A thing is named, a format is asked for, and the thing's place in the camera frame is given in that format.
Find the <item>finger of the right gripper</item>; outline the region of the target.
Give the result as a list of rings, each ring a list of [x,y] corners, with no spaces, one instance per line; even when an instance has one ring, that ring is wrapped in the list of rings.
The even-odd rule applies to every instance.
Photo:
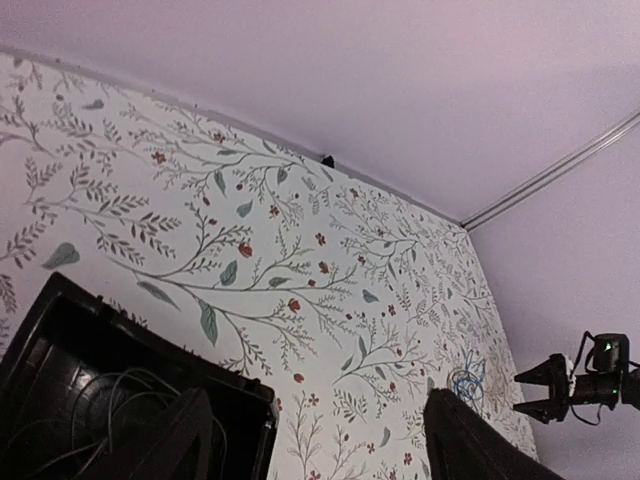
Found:
[[[548,386],[552,382],[550,364],[548,362],[542,362],[525,372],[516,374],[514,381],[521,384]]]
[[[513,405],[513,410],[543,424],[555,419],[555,403],[551,399],[517,403]]]

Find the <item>floral table mat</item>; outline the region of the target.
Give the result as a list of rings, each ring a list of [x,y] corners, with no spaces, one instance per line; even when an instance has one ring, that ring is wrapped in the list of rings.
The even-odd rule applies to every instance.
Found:
[[[1,57],[1,326],[60,272],[275,392],[273,479],[426,479],[450,388],[527,454],[469,235],[178,106]]]

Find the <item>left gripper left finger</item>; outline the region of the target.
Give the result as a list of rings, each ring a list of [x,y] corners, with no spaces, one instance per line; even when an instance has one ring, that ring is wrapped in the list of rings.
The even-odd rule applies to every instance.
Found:
[[[213,414],[207,393],[182,393],[132,440],[78,475],[80,479],[206,479]]]

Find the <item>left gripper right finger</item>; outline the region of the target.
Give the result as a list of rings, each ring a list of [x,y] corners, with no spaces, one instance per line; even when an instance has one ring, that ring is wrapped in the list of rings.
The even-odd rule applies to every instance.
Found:
[[[431,390],[423,428],[433,479],[562,479],[512,445],[449,389]]]

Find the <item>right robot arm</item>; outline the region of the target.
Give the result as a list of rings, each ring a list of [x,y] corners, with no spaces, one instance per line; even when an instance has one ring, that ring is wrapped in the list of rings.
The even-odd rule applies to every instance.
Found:
[[[624,334],[593,335],[586,331],[575,359],[554,353],[517,374],[514,381],[548,389],[545,399],[513,406],[514,411],[543,424],[562,422],[568,414],[589,426],[600,424],[600,413],[590,421],[578,414],[578,406],[609,410],[618,404],[639,407],[639,364],[630,360],[630,341]]]

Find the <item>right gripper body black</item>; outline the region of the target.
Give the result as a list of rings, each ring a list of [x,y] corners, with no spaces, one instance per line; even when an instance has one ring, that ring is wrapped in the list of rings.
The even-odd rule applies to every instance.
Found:
[[[563,421],[575,406],[598,405],[614,410],[619,403],[630,404],[628,358],[617,359],[612,371],[595,370],[579,375],[567,369],[568,360],[562,354],[553,354],[548,361],[547,421]]]

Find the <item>right aluminium corner post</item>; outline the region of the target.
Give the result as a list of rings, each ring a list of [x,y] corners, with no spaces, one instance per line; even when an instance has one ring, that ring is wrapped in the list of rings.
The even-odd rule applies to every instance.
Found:
[[[460,222],[460,226],[468,232],[475,231],[500,215],[520,205],[536,193],[575,170],[587,160],[612,146],[624,136],[639,127],[639,109],[611,126],[609,129],[592,138],[575,151],[565,155],[551,166],[535,176],[519,184],[498,200],[477,211]]]

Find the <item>black compartment tray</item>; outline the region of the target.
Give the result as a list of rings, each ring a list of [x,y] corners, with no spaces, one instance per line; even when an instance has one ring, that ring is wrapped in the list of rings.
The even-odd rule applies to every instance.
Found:
[[[206,479],[263,479],[274,391],[176,346],[52,274],[17,328],[1,326],[1,475],[80,479],[188,389],[213,414]]]

